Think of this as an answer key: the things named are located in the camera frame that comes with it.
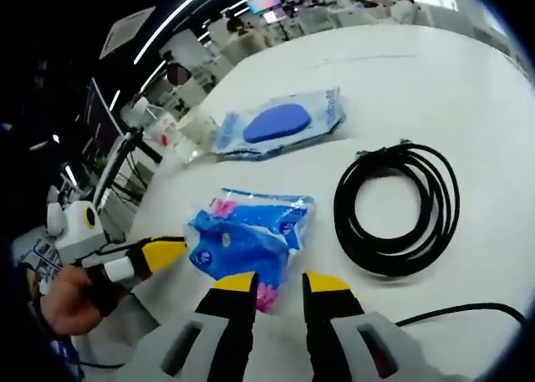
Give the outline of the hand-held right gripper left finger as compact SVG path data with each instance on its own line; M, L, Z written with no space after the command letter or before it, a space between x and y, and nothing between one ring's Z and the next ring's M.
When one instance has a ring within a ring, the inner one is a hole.
M137 347L139 381L241 381L252 350L258 274L214 283L195 311L176 315Z

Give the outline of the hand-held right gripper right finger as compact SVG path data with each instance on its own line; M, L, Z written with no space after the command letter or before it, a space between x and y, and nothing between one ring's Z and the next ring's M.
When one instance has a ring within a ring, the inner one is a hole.
M421 346L377 312L366 313L343 280L303 274L307 349L314 381L458 381L429 364Z

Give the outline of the person's left hand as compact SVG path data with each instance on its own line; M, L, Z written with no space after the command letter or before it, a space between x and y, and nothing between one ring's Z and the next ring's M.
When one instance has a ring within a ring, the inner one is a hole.
M111 308L103 309L91 294L93 282L85 269L66 266L39 299L36 319L50 338L66 339L85 335L106 318L130 292L119 286L111 293Z

